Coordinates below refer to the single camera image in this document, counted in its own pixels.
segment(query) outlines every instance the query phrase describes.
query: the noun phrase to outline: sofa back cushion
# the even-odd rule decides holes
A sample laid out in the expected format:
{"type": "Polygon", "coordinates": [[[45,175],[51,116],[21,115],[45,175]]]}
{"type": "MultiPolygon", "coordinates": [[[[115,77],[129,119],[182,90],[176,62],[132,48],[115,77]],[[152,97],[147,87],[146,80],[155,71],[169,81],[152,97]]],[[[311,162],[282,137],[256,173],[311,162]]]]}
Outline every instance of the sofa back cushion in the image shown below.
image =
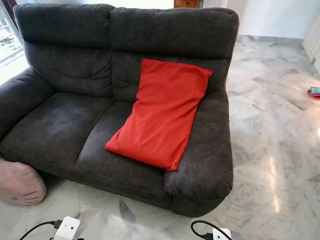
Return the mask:
{"type": "Polygon", "coordinates": [[[106,4],[25,4],[14,9],[28,63],[56,91],[94,97],[112,92],[106,4]]]}
{"type": "Polygon", "coordinates": [[[118,100],[134,102],[141,59],[212,69],[207,93],[225,85],[239,18],[225,8],[128,9],[110,12],[112,86],[118,100]]]}

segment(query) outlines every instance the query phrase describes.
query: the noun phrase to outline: power cord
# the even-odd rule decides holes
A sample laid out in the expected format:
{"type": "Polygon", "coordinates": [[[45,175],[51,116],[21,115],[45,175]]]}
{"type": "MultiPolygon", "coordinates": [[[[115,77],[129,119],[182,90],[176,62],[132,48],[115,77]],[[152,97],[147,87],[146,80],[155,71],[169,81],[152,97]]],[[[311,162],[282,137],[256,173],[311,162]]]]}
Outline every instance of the power cord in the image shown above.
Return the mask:
{"type": "Polygon", "coordinates": [[[209,226],[217,229],[217,230],[218,230],[220,233],[222,233],[228,240],[232,240],[231,237],[229,237],[229,236],[228,236],[224,231],[222,231],[219,227],[213,225],[212,223],[210,223],[210,222],[208,222],[208,221],[204,221],[204,220],[196,220],[196,221],[193,221],[193,222],[191,223],[191,230],[192,230],[192,232],[193,232],[195,235],[197,235],[198,237],[200,237],[200,238],[202,238],[202,239],[215,240],[213,233],[207,232],[206,234],[203,234],[203,235],[197,233],[197,232],[195,231],[195,229],[194,229],[194,225],[197,224],[197,223],[207,224],[207,225],[209,225],[209,226]]]}
{"type": "Polygon", "coordinates": [[[37,226],[34,226],[33,228],[31,228],[29,231],[27,231],[19,240],[23,240],[29,233],[31,233],[33,230],[35,230],[36,228],[42,226],[42,225],[46,225],[46,224],[51,224],[53,225],[53,227],[55,229],[58,229],[61,225],[62,221],[61,220],[57,220],[57,221],[45,221],[43,223],[38,224],[37,226]]]}

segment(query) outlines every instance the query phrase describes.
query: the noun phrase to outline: stuffed toy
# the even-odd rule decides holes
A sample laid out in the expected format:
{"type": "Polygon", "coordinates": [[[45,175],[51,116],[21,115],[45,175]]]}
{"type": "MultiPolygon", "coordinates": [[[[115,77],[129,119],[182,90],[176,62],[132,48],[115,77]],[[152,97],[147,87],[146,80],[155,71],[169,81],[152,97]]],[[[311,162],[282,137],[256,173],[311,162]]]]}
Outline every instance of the stuffed toy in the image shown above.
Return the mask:
{"type": "Polygon", "coordinates": [[[46,195],[43,179],[32,167],[0,158],[0,199],[17,205],[40,203],[46,195]]]}

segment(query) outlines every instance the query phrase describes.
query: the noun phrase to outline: red object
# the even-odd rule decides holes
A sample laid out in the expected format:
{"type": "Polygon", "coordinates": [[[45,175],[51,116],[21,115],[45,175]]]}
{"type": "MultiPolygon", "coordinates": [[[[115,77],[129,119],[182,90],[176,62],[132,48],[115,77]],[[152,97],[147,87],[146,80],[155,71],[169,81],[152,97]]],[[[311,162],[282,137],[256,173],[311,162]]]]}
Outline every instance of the red object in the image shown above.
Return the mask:
{"type": "Polygon", "coordinates": [[[310,97],[312,97],[313,99],[318,99],[320,100],[320,94],[313,94],[310,92],[310,89],[307,91],[307,93],[309,94],[310,97]]]}
{"type": "Polygon", "coordinates": [[[104,149],[177,170],[212,74],[191,64],[143,58],[132,113],[104,149]]]}

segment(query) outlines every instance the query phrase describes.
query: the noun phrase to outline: dark gray sofa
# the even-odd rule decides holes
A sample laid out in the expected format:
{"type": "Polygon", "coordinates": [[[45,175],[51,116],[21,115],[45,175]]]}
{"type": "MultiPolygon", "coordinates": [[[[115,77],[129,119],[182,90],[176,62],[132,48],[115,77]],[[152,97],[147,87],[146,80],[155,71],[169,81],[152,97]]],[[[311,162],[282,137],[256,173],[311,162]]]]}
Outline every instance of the dark gray sofa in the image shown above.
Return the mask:
{"type": "Polygon", "coordinates": [[[189,217],[230,193],[234,11],[25,4],[14,13],[30,68],[0,86],[5,159],[189,217]],[[104,150],[131,113],[142,57],[214,70],[177,171],[104,150]]]}

